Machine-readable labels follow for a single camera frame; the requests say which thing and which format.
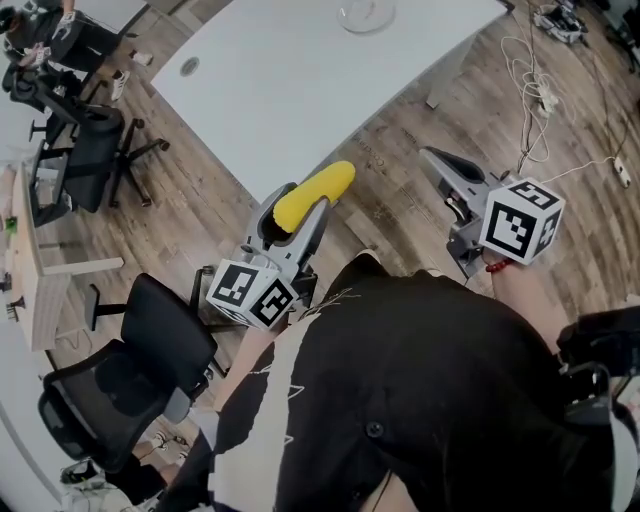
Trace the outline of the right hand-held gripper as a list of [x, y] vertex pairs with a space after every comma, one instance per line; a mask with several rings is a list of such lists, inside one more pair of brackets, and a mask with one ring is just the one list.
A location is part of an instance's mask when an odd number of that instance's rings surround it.
[[545, 185], [485, 174], [476, 163], [439, 149], [421, 148], [418, 162], [455, 215], [446, 248], [465, 276], [479, 271], [484, 249], [529, 265], [553, 243], [566, 201]]

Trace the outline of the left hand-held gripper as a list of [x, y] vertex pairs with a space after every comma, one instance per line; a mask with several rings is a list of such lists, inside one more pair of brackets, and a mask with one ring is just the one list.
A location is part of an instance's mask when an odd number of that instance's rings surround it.
[[296, 187], [286, 183], [261, 203], [248, 224], [247, 241], [214, 274], [206, 300], [237, 323], [268, 331], [285, 314], [311, 305], [317, 274], [309, 261], [319, 248], [331, 203], [319, 199], [296, 231], [287, 233], [276, 223], [274, 208]]

